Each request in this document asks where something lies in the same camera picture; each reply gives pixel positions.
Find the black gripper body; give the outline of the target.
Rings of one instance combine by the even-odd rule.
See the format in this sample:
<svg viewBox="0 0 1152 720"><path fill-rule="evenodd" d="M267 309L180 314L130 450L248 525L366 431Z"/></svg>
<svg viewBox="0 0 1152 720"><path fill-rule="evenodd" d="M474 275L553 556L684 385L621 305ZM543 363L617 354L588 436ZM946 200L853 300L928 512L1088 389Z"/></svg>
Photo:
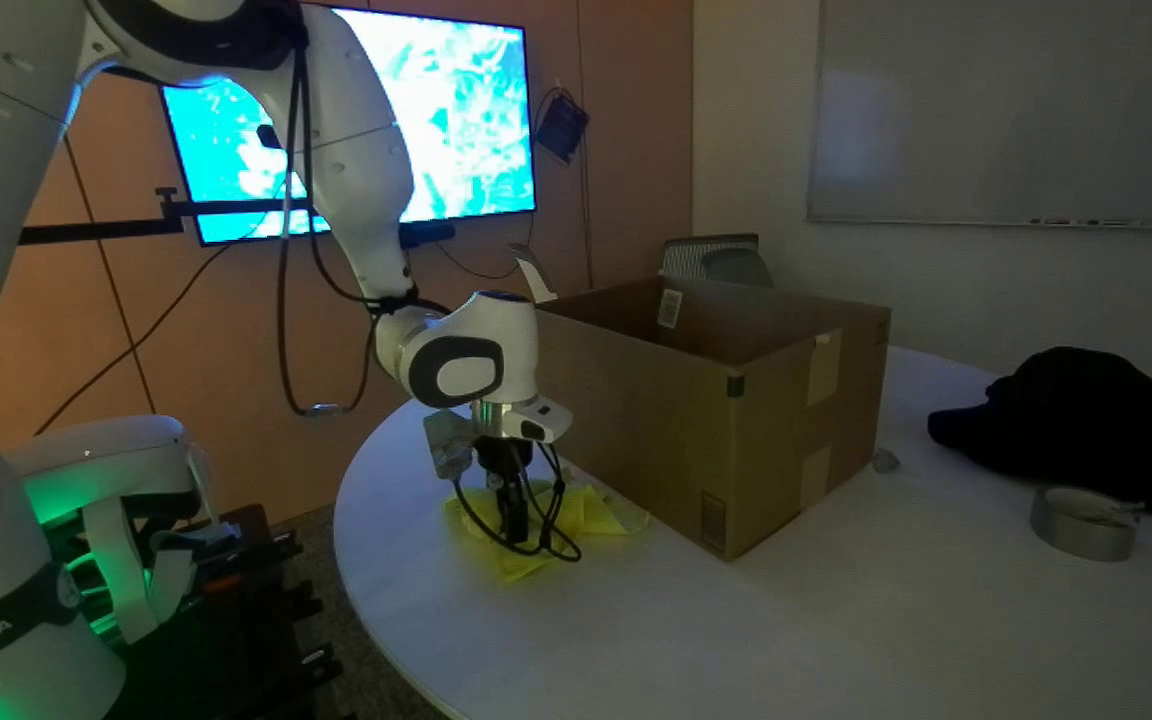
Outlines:
<svg viewBox="0 0 1152 720"><path fill-rule="evenodd" d="M495 494L498 498L520 498L524 494L524 481L529 481L529 463L531 463L531 442L529 440L482 436L474 442L474 460L495 481Z"/></svg>

